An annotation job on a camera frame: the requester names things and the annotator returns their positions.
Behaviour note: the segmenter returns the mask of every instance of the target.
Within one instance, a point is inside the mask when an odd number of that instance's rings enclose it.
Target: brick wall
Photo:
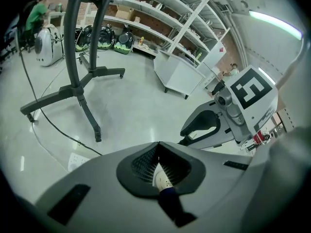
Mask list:
[[[214,29],[214,32],[217,35],[219,32],[223,32],[223,30]],[[218,69],[221,71],[221,73],[223,71],[230,71],[232,69],[230,64],[236,63],[238,65],[238,70],[241,71],[242,61],[230,31],[223,38],[222,43],[227,52],[223,56],[223,58],[218,62],[217,64]]]

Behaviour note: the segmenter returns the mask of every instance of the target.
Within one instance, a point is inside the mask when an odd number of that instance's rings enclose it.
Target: ceiling light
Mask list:
[[[264,76],[266,76],[268,78],[268,80],[270,80],[272,82],[273,85],[275,85],[276,83],[273,81],[273,79],[271,79],[271,77],[265,73],[264,70],[262,70],[260,67],[258,67],[259,71],[261,71],[263,73]]]
[[[291,35],[295,36],[298,40],[301,40],[302,38],[302,32],[300,32],[298,29],[294,28],[292,25],[277,19],[275,17],[271,17],[259,12],[255,12],[255,11],[249,11],[249,14],[251,17],[254,17],[256,19],[265,21],[265,22],[269,22],[283,30],[285,30],[286,32],[290,33]]]

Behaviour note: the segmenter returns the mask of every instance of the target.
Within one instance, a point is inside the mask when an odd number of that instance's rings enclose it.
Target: cardboard box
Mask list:
[[[135,22],[140,22],[140,17],[135,17],[135,20],[134,20]]]
[[[117,13],[116,13],[116,17],[117,18],[121,18],[121,19],[125,19],[125,20],[129,20],[131,21],[134,15],[134,9],[124,6],[124,5],[117,5]]]

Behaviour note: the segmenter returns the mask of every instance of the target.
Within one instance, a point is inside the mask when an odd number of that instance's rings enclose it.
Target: bottle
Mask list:
[[[202,53],[199,53],[199,54],[195,57],[195,59],[198,60],[198,59],[201,57],[201,55],[202,55]]]

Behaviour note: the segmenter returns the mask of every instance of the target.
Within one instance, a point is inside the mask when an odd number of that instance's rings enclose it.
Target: metal stand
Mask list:
[[[102,140],[101,128],[99,127],[91,111],[89,110],[83,93],[84,87],[87,85],[88,82],[91,81],[92,78],[116,74],[120,75],[120,77],[123,78],[123,75],[125,73],[124,68],[107,69],[106,67],[96,67],[97,44],[100,34],[100,28],[109,2],[110,0],[101,0],[98,6],[98,11],[94,20],[90,42],[90,63],[88,63],[83,54],[80,54],[79,61],[80,63],[82,62],[88,70],[88,74],[80,80],[75,58],[74,41],[76,21],[81,0],[68,1],[67,12],[64,21],[64,47],[67,71],[71,84],[61,87],[58,92],[54,92],[52,94],[44,96],[37,101],[33,101],[21,107],[20,111],[24,115],[26,115],[31,122],[33,122],[34,120],[31,112],[67,98],[77,97],[80,106],[83,108],[84,113],[86,114],[90,124],[93,127],[96,142],[100,142]]]

